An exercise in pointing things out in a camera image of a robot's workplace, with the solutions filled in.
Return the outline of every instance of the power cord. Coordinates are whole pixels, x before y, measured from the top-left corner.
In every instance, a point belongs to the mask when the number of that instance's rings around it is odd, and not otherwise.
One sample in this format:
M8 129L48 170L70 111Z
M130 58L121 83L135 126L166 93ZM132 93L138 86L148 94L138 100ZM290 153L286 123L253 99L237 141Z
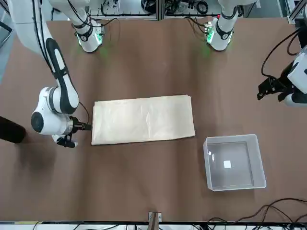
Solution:
M265 66L266 62L268 61L269 57L271 56L271 54L272 54L272 53L273 53L283 42L285 42L285 41L288 40L291 36L293 36L293 35L295 35L296 33L298 33L300 30L301 30L301 29L295 30L293 33L291 33L291 34L288 35L286 38L284 38L280 43L278 43L278 44L269 52L268 56L265 58L265 60L264 60L264 62L263 62L263 64L262 64L262 67L261 67L261 74L262 74L263 76L268 77L270 80L271 80L271 79L274 79L274 80L277 81L277 78L276 78L276 77L274 77L274 76L272 76L272 75L269 75L269 74L265 74L265 73L263 72L264 66Z
M87 122L86 124L88 125L88 123L90 122L90 114L88 113L86 107L81 103L79 102L79 104L84 108L84 110L86 111L86 114L87 114Z
M189 22L191 21L194 24L196 24L198 26L199 30L201 31L201 33L205 34L205 31L201 29L202 27L203 28L205 27L204 24L199 23L196 18L192 19L191 17L185 17L185 19L189 20Z
M294 39L298 36L298 34L299 34L300 32L302 32L302 31L305 31L305 30L307 30L306 27L301 28L301 30L298 31L298 32L293 36L293 38L291 38L291 40L290 40L290 42L289 42L289 44L288 44L288 46L287 46L287 53L288 53L288 55L290 55L290 56L296 56L296 55L298 54L298 53L291 53L291 52L290 52L290 47L291 47L291 45L292 45Z
M42 52L42 55L43 55L43 58L45 60L45 62L47 63L50 71L52 72L52 68L51 68L51 65L49 63L49 60L48 60L48 56L47 56L47 52L46 52L46 46L45 46L45 41L44 41L44 31L43 31L43 22L42 22L42 12L41 12L41 8L38 6L39 8L39 11L40 11L40 28L41 28L41 36L42 36L42 39L43 39L43 46L44 46L44 50L43 50L43 47L42 47L42 44L41 44L41 40L40 40L40 36L38 35L38 26L37 26L37 21L36 21L36 13L35 13L35 0L32 0L32 10L33 10L33 21L34 21L34 28L35 28L35 35L37 37L37 40L38 40L38 45L39 45L39 48Z
M55 11L55 9L52 7L51 14L50 14L50 20L52 20L52 21L53 21L54 11Z
M36 224L34 225L34 227L32 228L32 230L34 230L36 228L36 226L38 225L40 221L36 222Z
M198 23L198 21L197 21L197 19L195 18L195 19L192 19L191 17L185 17L186 19L188 19L188 20L190 20L190 21L192 21L193 23L195 23L196 25L198 25L198 26L201 26L201 27L205 27L205 25L204 24L201 24L201 23Z
M78 224L73 230L76 230L81 224L84 224L84 222ZM114 226L109 227L109 228L106 228L106 229L100 229L100 230L110 230L110 229L113 229L113 228L115 228L115 227L117 227L117 226L119 226L119 224L114 225Z
M253 8L255 7L255 5L256 5L256 2L254 2L254 4L251 6L251 8L248 12L247 18L249 17L249 15L250 15L251 11L253 10Z
M100 26L96 26L96 25L93 25L93 24L89 24L87 22L84 22L81 17L79 16L76 8L72 5L71 1L70 0L67 0L68 4L70 5L72 11L75 13L75 15L79 18L79 20L84 23L85 25L88 25L88 26L91 26L91 27L95 27L95 28L101 28L102 26L105 26L105 25L108 25L109 23L111 23L112 21L114 21L116 18L113 18L111 19L110 21L108 21L106 24L100 24Z
M235 222L228 222L227 220L224 220L222 218L219 218L219 217L213 217L211 219L208 220L208 223L210 223L211 221L213 220L219 220L220 223L223 223L225 225L235 225L237 224L238 222L242 221L242 220L245 220L245 219L250 219L250 218L253 218L255 216L257 216L264 208L267 208L266 211L265 211L265 214L264 214L264 217L261 221L261 223L263 223L265 221L265 218L267 216L267 213L268 213L268 210L270 208L274 208L275 210L279 211L280 213L282 213L285 217L287 217L292 223L298 223L298 221L304 217L307 217L307 214L304 214L302 216L300 216L297 220L295 220L294 222L291 220L291 218L285 214L283 211L281 211L280 209L276 208L275 206L273 206L274 204L276 203L279 203L281 201L296 201L296 202L299 202L299 203L304 203L304 204L307 204L307 200L303 200L303 199L297 199L297 198L282 198L282 199L278 199L278 200L275 200L274 202L270 203L269 205L263 205L255 214L251 215L251 216L247 216L247 217L242 217L240 219L238 219L237 221Z

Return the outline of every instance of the black object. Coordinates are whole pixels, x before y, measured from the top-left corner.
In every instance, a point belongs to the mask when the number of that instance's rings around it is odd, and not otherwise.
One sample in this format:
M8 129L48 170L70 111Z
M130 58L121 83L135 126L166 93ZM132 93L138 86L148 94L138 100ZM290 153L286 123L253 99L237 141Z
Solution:
M221 12L221 16L222 16L223 18L227 19L227 20L231 20L231 19L233 19L233 18L235 17L237 11L238 11L238 8L237 8L237 7L234 7L234 12L232 13L232 15L230 15L230 16L225 15L225 14L223 13L223 11L222 11L222 12Z
M196 10L198 11L198 13L200 14L207 14L208 10L209 10L209 6L208 3L206 3L205 1L201 0L196 4Z
M218 22L215 24L215 29L216 29L216 32L219 34L219 36L221 37L222 40L226 40L226 39L230 36L230 34L233 32L233 30L234 30L234 29L232 28L231 31L225 32L225 31L223 31L223 30L220 28Z
M154 14L156 12L155 10L155 0L141 0L141 6L144 10L146 10L149 13Z
M34 112L31 116L31 125L32 128L40 133L44 127L44 119L39 112Z
M302 28L295 30L293 33L289 34L286 38L284 38L281 42L279 42L268 54L268 56L265 58L262 67L261 67L261 74L264 77L267 77L267 79L261 83L258 86L258 90L259 93L257 94L257 99L261 100L264 96L268 95L268 94L274 94L274 93L278 93L281 92L280 95L278 95L278 100L281 102L282 100L284 100L286 98L287 95L291 94L291 93L300 93L300 91L294 86L292 85L292 83L289 81L288 79L288 74L295 69L296 65L293 65L294 61L292 63L290 63L290 65L288 65L284 71L282 72L280 78L276 78L273 75L270 74L266 74L264 73L264 66L267 62L267 60L269 59L269 57L271 56L271 54L286 40L288 40L291 36L299 33L301 30L303 30Z
M24 127L0 116L0 139L18 144L22 142L25 135Z
M57 144L68 148L75 148L75 143L71 140L72 135L76 133L78 130L91 131L92 125L86 124L84 122L79 122L79 120L74 116L70 116L70 119L73 122L72 131L69 134L67 134L65 137L59 138Z
M6 29L9 32L12 32L12 28L10 28L8 25L4 24L3 22L0 22L0 26Z
M237 6L238 8L238 17L241 17L244 14L243 6Z

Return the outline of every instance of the green led light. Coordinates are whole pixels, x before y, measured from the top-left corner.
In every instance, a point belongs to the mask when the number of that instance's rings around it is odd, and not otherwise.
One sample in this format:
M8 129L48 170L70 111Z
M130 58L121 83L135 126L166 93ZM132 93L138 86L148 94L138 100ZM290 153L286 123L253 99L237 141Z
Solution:
M211 42L212 42L213 36L214 36L214 30L212 30L212 31L209 33L208 37L207 37L207 42L208 42L208 43L211 43Z
M101 38L101 36L100 36L99 34L95 34L95 38L96 38L96 40L97 40L97 42L98 42L99 44L102 43L102 38Z

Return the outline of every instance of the metal bracket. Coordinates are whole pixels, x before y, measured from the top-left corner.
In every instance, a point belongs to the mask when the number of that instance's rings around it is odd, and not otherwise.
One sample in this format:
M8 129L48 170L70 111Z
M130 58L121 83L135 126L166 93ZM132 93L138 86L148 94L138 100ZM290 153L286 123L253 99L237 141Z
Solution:
M162 222L162 213L161 212L149 212L148 213L148 221L150 222L152 220L152 217L154 215L157 215L158 217L158 222Z
M299 15L299 13L303 10L303 8L305 7L307 3L307 0L301 0L296 6L295 8L292 10L292 12L290 13L290 15L287 17L288 18L288 22L290 24L294 24L294 20L297 18L297 16Z

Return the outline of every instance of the white label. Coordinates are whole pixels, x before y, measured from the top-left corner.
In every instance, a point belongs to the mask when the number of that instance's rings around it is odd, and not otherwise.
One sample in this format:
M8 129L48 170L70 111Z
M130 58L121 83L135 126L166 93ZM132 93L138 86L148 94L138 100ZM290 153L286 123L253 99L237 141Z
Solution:
M224 168L230 169L231 168L231 162L230 161L224 161Z

